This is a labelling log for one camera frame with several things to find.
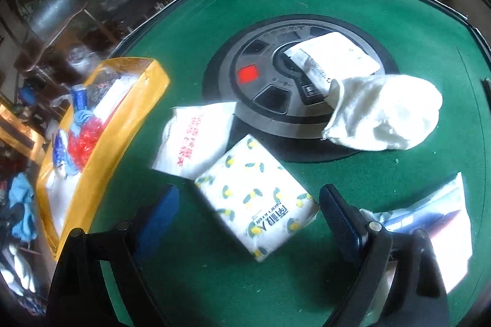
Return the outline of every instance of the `white object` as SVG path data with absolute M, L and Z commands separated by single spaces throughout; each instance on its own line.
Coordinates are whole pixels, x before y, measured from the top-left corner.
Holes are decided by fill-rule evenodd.
M 357 150 L 408 150 L 435 129 L 442 96 L 430 82 L 407 75 L 333 80 L 325 101 L 334 108 L 322 132 Z
M 302 41 L 285 54 L 324 97 L 329 93 L 332 79 L 370 76 L 380 69 L 377 61 L 339 32 Z
M 175 107 L 153 169 L 194 180 L 225 153 L 235 102 Z
M 312 196 L 251 135 L 195 184 L 258 262 L 313 221 L 318 211 Z
M 94 108 L 94 115 L 102 121 L 102 124 L 106 123 L 137 80 L 137 75 L 125 75 L 112 84 L 99 104 Z
M 360 209 L 360 212 L 367 220 L 382 223 L 388 231 L 411 233 L 417 228 L 424 227 L 433 245 L 448 293 L 467 274 L 467 264 L 472 256 L 472 236 L 461 172 L 408 208 L 379 213 Z M 391 278 L 388 281 L 384 280 L 387 286 L 382 305 L 392 284 L 395 265 L 390 269 Z
M 51 217 L 58 237 L 61 237 L 65 225 L 66 214 L 70 208 L 73 193 L 77 188 L 82 173 L 65 178 L 51 172 L 46 182 L 48 200 L 50 201 Z

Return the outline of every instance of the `black plastic bracket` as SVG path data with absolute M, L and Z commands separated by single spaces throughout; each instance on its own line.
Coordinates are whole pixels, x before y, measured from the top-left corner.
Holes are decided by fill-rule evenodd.
M 389 260 L 397 268 L 381 316 L 373 327 L 447 327 L 447 294 L 433 246 L 423 230 L 388 232 L 366 221 L 333 185 L 319 194 L 321 211 L 346 261 L 360 265 L 358 276 L 324 327 L 359 327 L 374 299 Z
M 53 276 L 46 310 L 48 325 L 126 326 L 117 320 L 102 274 L 100 261 L 109 261 L 133 324 L 168 327 L 133 262 L 135 245 L 127 221 L 104 233 L 85 234 L 82 229 L 73 229 Z

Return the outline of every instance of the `plastic bag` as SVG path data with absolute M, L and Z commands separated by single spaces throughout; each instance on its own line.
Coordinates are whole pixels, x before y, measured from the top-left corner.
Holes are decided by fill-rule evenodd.
M 235 102 L 176 107 L 153 169 L 194 180 L 225 153 Z
M 104 131 L 102 121 L 92 117 L 80 128 L 78 137 L 70 133 L 68 138 L 68 153 L 79 170 L 83 170 L 94 151 L 95 145 Z
M 388 231 L 412 233 L 415 229 L 425 230 L 430 236 L 447 292 L 467 274 L 472 236 L 460 172 L 408 208 L 379 213 L 360 209 L 360 212 L 369 221 L 379 221 Z M 392 280 L 387 281 L 386 292 L 389 292 Z
M 77 175 L 79 169 L 68 152 L 69 137 L 62 129 L 58 129 L 53 140 L 52 162 L 55 173 L 62 178 Z
M 262 262 L 315 219 L 314 198 L 250 134 L 195 180 L 213 211 Z

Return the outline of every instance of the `metal bolt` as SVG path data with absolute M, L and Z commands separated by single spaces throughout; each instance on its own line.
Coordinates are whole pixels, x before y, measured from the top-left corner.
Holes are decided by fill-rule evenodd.
M 376 232 L 379 232 L 380 230 L 382 230 L 382 225 L 379 222 L 375 222 L 375 221 L 368 223 L 368 227 L 370 228 L 370 230 L 373 230 Z
M 70 236 L 72 237 L 78 237 L 81 236 L 82 234 L 83 234 L 83 230 L 79 227 L 72 229 L 72 231 L 70 232 Z
M 123 220 L 116 225 L 116 230 L 125 231 L 130 228 L 130 223 L 127 220 Z

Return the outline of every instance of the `white paper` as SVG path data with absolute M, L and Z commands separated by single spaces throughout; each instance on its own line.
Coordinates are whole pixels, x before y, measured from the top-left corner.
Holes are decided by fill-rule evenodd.
M 294 45 L 285 54 L 326 97 L 332 79 L 370 76 L 380 69 L 371 56 L 338 32 L 324 34 Z

